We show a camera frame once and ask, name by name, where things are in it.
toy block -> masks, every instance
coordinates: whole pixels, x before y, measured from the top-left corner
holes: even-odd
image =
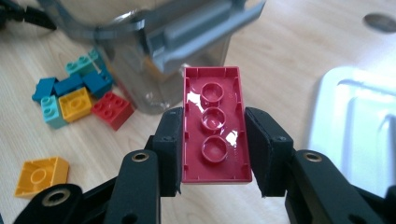
[[[43,189],[67,180],[69,163],[60,157],[26,161],[21,169],[15,197],[30,199]]]
[[[111,90],[112,82],[109,79],[104,80],[96,71],[89,73],[82,78],[85,86],[96,98],[102,98],[106,92]]]
[[[84,87],[84,82],[80,76],[68,77],[54,85],[54,89],[58,97],[66,95],[72,91],[76,91],[82,87]]]
[[[250,182],[239,69],[186,68],[183,105],[182,182]]]
[[[74,75],[80,75],[83,77],[90,72],[96,71],[96,68],[88,56],[81,56],[77,61],[68,63],[64,67],[64,70],[66,70],[70,77]]]
[[[103,60],[102,56],[100,55],[99,51],[96,49],[90,50],[88,52],[88,56],[91,58],[93,63],[100,69],[106,68],[105,61]]]
[[[59,129],[67,124],[62,117],[61,108],[59,107],[58,99],[54,95],[44,97],[41,99],[41,111],[43,118],[49,126],[54,129]]]
[[[32,100],[40,104],[43,97],[51,96],[54,93],[53,86],[57,82],[58,79],[56,77],[40,78],[35,86],[35,94],[32,95]]]
[[[93,106],[92,113],[116,131],[134,113],[134,110],[131,103],[108,91]]]
[[[87,89],[70,92],[59,98],[62,115],[67,122],[72,122],[91,114],[92,102]]]
[[[107,68],[102,68],[101,72],[99,73],[99,76],[102,77],[103,80],[110,82],[111,84],[115,84],[113,76],[111,76],[110,72],[107,70]]]

white plastic tray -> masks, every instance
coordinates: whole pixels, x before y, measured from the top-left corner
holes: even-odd
[[[338,67],[322,79],[308,148],[384,197],[396,184],[396,76]]]

wooden table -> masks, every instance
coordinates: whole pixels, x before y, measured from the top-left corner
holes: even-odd
[[[396,71],[396,34],[368,29],[362,18],[396,17],[393,0],[268,1],[262,16],[232,38],[226,65],[242,75],[246,106],[270,113],[306,147],[318,83],[330,69],[352,65],[374,73]],[[66,78],[64,65],[87,52],[61,31],[10,22],[0,31],[0,212],[11,223],[28,200],[13,196],[24,161],[61,156],[68,183],[92,189],[117,175],[123,156],[142,148],[161,116],[139,111],[113,132],[94,116],[52,130],[32,101],[42,77]],[[262,199],[247,185],[182,186],[162,198],[163,223],[289,223],[284,198]]]

red lego brick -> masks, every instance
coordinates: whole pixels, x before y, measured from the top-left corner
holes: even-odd
[[[92,108],[92,113],[109,124],[114,131],[134,113],[131,103],[108,91]]]
[[[183,183],[251,182],[238,67],[188,67]]]

orange lego brick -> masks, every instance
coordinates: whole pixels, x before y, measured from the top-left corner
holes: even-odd
[[[89,115],[92,108],[91,97],[85,87],[60,97],[59,105],[67,122]]]
[[[60,157],[26,161],[21,170],[15,197],[30,199],[43,189],[66,183],[69,163]]]

